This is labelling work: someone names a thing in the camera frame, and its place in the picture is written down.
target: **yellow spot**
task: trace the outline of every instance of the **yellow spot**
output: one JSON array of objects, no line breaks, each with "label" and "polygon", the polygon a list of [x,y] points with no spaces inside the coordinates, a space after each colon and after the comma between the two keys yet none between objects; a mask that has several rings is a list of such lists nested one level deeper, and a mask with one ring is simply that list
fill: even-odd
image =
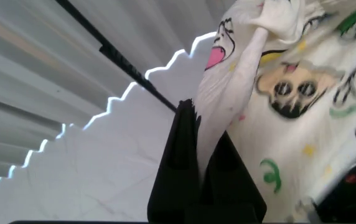
[{"label": "yellow spot", "polygon": [[307,44],[305,43],[305,40],[301,41],[297,46],[298,50],[300,50],[300,51],[305,50],[306,47],[307,47]]},{"label": "yellow spot", "polygon": [[315,147],[311,145],[306,145],[302,150],[302,153],[307,155],[308,157],[312,157],[314,155]]},{"label": "yellow spot", "polygon": [[236,68],[236,63],[233,62],[232,64],[230,64],[229,72],[232,72],[235,68]]},{"label": "yellow spot", "polygon": [[325,168],[325,172],[324,172],[324,174],[323,174],[323,177],[324,177],[325,179],[328,178],[328,177],[331,175],[332,171],[333,171],[332,167],[331,167],[330,165],[327,166],[327,167]]},{"label": "yellow spot", "polygon": [[264,65],[267,62],[277,59],[281,55],[282,55],[282,53],[270,53],[270,54],[262,56],[261,60],[260,60],[260,66]]}]

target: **cartoon print fabric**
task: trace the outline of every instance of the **cartoon print fabric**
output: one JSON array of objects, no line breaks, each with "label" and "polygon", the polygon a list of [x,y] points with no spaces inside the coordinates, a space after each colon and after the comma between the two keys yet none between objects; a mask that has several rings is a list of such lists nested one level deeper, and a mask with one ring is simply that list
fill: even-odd
[{"label": "cartoon print fabric", "polygon": [[[219,81],[227,82],[238,70],[254,31],[237,20],[259,15],[262,2],[238,0],[232,8],[246,10],[227,11],[205,76],[223,73]],[[233,119],[227,130],[267,203],[264,222],[306,221],[295,214],[299,203],[320,200],[356,159],[356,8],[316,4],[293,11],[302,14],[295,41],[268,37],[245,119]],[[221,91],[216,86],[209,88]]]}]

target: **black object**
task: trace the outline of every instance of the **black object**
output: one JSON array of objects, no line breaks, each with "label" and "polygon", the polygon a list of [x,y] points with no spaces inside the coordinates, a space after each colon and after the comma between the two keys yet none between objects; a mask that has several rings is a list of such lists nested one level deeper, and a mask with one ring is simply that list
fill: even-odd
[{"label": "black object", "polygon": [[316,207],[322,222],[356,223],[356,166]]},{"label": "black object", "polygon": [[150,92],[153,96],[155,96],[158,100],[160,100],[163,104],[165,104],[172,111],[175,111],[175,106],[168,101],[163,95],[161,95],[153,84],[145,79],[145,77],[136,70],[136,68],[131,65],[131,63],[106,39],[105,36],[95,28],[94,25],[91,24],[88,19],[86,19],[81,12],[74,7],[72,3],[68,0],[56,0],[56,2],[64,9],[67,13],[69,13],[81,26],[84,27],[94,38],[102,44],[102,47],[99,51],[111,60],[114,64],[119,66],[125,73],[127,73],[132,79],[134,79],[138,84],[143,86],[148,92]]},{"label": "black object", "polygon": [[192,100],[181,101],[148,203],[154,223],[257,223],[266,204],[225,133],[200,188]]}]

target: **black cable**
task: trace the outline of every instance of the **black cable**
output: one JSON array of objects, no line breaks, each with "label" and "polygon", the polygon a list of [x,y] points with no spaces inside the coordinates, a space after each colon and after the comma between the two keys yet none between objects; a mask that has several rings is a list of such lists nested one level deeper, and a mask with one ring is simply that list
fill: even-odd
[{"label": "black cable", "polygon": [[103,36],[98,29],[96,29],[88,19],[86,19],[76,7],[70,3],[69,0],[55,0],[67,13],[69,13],[81,26],[84,27],[96,40],[98,40],[102,47],[99,51],[111,60],[114,64],[119,66],[125,73],[127,73],[138,84],[160,100],[172,111],[176,111],[176,107],[168,101],[161,93],[159,93],[153,84],[146,80],[145,77],[131,65],[131,63]]}]

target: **black rod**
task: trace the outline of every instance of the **black rod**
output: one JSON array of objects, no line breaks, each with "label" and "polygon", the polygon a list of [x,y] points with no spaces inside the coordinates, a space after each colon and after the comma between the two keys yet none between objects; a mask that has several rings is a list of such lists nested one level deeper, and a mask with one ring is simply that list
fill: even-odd
[{"label": "black rod", "polygon": [[76,7],[70,3],[69,0],[55,0],[67,13],[69,13],[81,26],[84,27],[94,38],[102,44],[99,51],[111,60],[114,64],[119,66],[125,73],[127,73],[138,84],[160,100],[164,105],[172,111],[176,111],[176,107],[168,101],[161,93],[159,93],[153,84],[146,80],[145,77],[131,65],[131,63],[109,42],[109,40],[96,29],[88,19]]}]

